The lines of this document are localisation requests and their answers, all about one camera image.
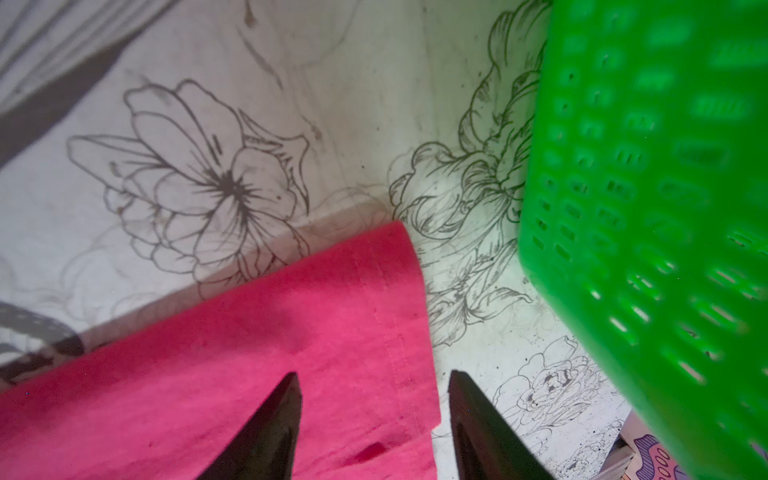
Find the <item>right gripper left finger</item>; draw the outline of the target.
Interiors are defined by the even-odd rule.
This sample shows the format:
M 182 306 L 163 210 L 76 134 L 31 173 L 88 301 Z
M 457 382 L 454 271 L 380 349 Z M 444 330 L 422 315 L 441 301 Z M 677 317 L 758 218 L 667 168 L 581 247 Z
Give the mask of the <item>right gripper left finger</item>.
M 301 412 L 298 375 L 290 372 L 198 479 L 290 479 Z

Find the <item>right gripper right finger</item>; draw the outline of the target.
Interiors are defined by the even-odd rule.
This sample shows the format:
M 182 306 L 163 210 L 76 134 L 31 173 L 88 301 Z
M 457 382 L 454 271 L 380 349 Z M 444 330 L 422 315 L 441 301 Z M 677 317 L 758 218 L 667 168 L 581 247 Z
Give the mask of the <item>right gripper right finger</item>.
M 448 392 L 460 479 L 553 479 L 468 373 L 452 371 Z

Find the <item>magenta t-shirt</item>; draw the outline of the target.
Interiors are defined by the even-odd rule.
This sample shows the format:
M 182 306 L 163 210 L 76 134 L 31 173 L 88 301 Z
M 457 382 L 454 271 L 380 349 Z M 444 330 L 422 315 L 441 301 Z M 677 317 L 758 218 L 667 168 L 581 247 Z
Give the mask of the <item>magenta t-shirt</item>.
M 399 222 L 221 294 L 1 396 L 5 479 L 192 479 L 288 373 L 297 479 L 433 479 L 424 281 Z

